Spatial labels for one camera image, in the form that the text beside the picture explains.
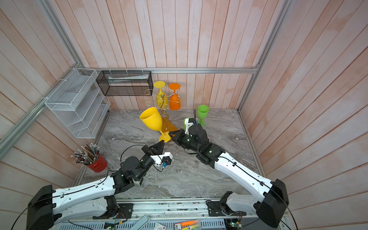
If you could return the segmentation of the green wine glass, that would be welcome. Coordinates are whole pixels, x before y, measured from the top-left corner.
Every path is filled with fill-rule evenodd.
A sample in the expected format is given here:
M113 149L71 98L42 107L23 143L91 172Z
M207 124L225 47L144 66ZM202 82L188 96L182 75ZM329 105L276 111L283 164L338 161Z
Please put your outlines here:
M205 118L208 116L209 107L207 105L199 105L197 108L197 115L199 117L199 124L204 127L206 125Z
M195 119L194 119L194 118L192 118L192 117L188 117L188 118L186 118L186 119L184 120L184 129L185 129L186 133L188 132L188 129L189 129L192 125L194 125L194 123L195 123Z

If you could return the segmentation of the gold rack with wooden base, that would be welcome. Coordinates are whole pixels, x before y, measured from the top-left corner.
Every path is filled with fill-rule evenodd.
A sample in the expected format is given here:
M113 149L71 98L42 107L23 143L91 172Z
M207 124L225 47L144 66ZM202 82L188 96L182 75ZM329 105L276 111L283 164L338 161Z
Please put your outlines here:
M144 93L145 93L146 96L149 96L149 95L152 95L152 94L155 94L157 96L157 93L158 92L155 92L154 89L149 88L149 89L146 89ZM161 110L158 107L157 101L156 101L156 96L153 97L152 99L145 100L145 105L147 107L156 106L156 108L158 109L158 111L159 111L159 113L160 113L160 115L162 117L162 121L163 121L163 126L162 126L162 131L163 132L167 132L167 131L168 132L171 132L171 131L177 131L178 130L178 128L169 120L169 114L168 114L168 110L170 110L170 108L169 108L169 98L170 98L170 96L172 94L170 94L169 96L167 96L167 99L168 99L168 107L167 107L166 110Z

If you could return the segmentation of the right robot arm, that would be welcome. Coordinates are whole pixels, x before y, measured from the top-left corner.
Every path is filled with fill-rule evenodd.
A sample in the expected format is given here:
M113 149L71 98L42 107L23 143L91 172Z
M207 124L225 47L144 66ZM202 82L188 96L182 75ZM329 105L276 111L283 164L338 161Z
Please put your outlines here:
M190 126L187 131L169 132L169 135L183 149L194 151L203 164L228 175L252 194L246 197L228 191L210 209L223 215L236 212L257 215L269 227L278 227L289 205L286 185L281 180L271 181L239 163L225 149L210 142L200 124Z

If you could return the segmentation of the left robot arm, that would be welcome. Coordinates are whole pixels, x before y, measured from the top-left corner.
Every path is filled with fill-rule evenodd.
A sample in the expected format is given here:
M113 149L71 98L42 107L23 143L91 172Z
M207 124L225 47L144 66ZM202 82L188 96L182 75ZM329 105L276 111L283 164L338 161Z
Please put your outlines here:
M116 194L140 185L151 167L171 164L172 154L163 151L164 145L164 141L144 145L141 159L130 156L118 170L97 181L69 188L42 187L27 205L26 229L49 230L77 217L115 218L119 212Z

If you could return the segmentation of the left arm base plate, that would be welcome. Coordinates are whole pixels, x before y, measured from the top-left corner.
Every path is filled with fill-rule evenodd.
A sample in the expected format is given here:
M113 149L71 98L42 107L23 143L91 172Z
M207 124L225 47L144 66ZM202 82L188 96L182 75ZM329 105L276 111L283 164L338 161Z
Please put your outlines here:
M133 212L133 203L122 203L107 207L107 211L98 216L93 216L93 219L130 219Z

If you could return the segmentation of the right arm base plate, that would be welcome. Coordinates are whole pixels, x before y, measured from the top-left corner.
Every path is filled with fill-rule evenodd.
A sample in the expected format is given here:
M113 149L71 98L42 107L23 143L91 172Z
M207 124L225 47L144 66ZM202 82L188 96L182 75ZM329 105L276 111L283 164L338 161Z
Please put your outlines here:
M232 211L225 202L207 200L208 214L210 217L219 216L246 216L246 212Z

